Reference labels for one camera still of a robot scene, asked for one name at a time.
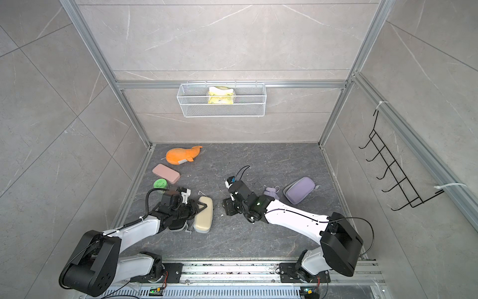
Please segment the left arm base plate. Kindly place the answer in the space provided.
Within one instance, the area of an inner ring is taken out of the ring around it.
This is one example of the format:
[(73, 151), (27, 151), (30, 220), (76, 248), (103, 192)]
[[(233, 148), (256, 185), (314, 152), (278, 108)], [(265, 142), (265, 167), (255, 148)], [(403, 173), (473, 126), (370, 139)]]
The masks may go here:
[(184, 264), (182, 263), (166, 263), (154, 265), (149, 274), (143, 275), (141, 280), (149, 283), (179, 283), (182, 275)]

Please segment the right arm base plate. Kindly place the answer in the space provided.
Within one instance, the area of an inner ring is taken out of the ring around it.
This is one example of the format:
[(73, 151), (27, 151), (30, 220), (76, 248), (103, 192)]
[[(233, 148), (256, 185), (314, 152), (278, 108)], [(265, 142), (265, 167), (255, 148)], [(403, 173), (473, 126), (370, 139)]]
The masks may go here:
[(322, 271), (317, 275), (311, 275), (302, 268), (297, 268), (294, 263), (280, 263), (275, 270), (280, 276), (281, 283), (330, 283), (331, 278), (328, 271)]

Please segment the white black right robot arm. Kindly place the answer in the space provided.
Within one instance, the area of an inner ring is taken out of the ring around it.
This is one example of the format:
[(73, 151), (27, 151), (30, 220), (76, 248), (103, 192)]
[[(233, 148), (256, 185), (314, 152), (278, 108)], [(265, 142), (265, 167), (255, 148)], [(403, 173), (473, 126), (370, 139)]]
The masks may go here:
[(293, 278), (311, 282), (329, 270), (346, 277), (354, 275), (363, 239), (342, 214), (313, 214), (265, 194), (258, 196), (234, 176), (226, 180), (225, 186), (230, 194), (223, 200), (228, 216), (241, 214), (249, 223), (279, 225), (318, 244), (318, 248), (301, 253), (292, 270)]

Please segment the white zippered umbrella sleeve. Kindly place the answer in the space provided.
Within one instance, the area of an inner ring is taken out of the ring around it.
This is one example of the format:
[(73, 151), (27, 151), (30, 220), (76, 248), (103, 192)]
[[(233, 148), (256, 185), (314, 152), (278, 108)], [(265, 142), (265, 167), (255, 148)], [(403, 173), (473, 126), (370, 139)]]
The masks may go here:
[(206, 234), (212, 226), (214, 203), (211, 198), (206, 196), (200, 197), (199, 201), (207, 204), (207, 208), (195, 216), (193, 228), (198, 233)]

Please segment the orange plush whale toy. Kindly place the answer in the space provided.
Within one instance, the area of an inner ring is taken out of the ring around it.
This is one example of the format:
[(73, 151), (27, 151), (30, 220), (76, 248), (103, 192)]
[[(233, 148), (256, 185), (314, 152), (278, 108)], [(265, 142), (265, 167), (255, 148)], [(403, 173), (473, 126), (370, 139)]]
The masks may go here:
[(186, 162), (193, 162), (200, 154), (202, 146), (194, 146), (189, 149), (173, 148), (166, 153), (166, 161), (172, 165), (180, 165)]

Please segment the pink hard case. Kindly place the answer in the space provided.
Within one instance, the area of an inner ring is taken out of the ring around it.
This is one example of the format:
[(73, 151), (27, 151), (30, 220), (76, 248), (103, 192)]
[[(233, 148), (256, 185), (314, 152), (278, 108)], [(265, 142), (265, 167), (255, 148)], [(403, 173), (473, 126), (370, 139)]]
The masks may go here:
[(165, 179), (167, 182), (171, 184), (176, 184), (180, 179), (180, 173), (172, 168), (164, 165), (158, 164), (152, 170), (153, 174), (156, 176)]

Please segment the purple umbrella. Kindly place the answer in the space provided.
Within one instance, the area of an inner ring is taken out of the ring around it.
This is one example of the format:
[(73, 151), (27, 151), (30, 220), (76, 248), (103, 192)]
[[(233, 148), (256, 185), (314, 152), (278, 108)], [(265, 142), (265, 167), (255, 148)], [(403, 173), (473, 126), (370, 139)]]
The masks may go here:
[(263, 194), (265, 196), (269, 196), (271, 198), (274, 198), (275, 200), (280, 200), (279, 193), (280, 193), (280, 187), (279, 186), (266, 187), (264, 192), (263, 192)]

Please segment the yellow packet in basket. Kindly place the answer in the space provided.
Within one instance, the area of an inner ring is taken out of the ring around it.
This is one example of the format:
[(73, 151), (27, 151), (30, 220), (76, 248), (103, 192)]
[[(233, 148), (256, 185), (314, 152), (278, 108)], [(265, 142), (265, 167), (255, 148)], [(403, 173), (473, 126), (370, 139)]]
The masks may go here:
[(235, 91), (228, 87), (209, 87), (208, 104), (210, 105), (233, 105)]

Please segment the green lidded air freshener can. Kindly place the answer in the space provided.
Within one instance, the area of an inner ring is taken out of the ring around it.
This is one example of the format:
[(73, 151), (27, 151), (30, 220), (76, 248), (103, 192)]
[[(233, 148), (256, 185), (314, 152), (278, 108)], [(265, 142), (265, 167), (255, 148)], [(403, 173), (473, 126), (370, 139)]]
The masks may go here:
[(163, 178), (157, 179), (153, 184), (153, 188), (157, 191), (167, 191), (168, 182)]

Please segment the aluminium mounting rail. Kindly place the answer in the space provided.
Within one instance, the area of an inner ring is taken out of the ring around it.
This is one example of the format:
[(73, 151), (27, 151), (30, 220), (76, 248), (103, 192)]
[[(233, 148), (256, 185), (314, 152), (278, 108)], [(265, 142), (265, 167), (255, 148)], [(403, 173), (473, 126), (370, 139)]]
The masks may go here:
[(359, 261), (346, 277), (326, 270), (302, 281), (291, 258), (166, 260), (166, 279), (121, 281), (103, 299), (389, 299), (387, 284), (373, 260)]

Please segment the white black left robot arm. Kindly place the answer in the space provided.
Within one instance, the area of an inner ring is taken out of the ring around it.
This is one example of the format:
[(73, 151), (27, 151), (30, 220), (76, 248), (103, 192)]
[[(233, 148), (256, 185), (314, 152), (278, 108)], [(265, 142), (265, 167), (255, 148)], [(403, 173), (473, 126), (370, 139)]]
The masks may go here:
[(212, 200), (190, 199), (190, 190), (151, 189), (146, 193), (145, 212), (137, 220), (103, 232), (90, 230), (80, 239), (59, 275), (59, 286), (89, 296), (104, 294), (111, 284), (167, 281), (163, 258), (151, 252), (122, 257), (136, 243), (166, 229), (183, 230), (188, 222), (206, 216), (212, 219)]

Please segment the purple zippered umbrella sleeve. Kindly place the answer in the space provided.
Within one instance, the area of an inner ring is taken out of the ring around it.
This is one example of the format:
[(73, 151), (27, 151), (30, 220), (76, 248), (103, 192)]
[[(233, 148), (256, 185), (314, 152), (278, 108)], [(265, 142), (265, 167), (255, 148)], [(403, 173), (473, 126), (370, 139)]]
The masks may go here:
[(321, 185), (316, 184), (310, 177), (305, 176), (285, 187), (283, 194), (291, 204), (299, 204), (310, 193), (320, 187)]

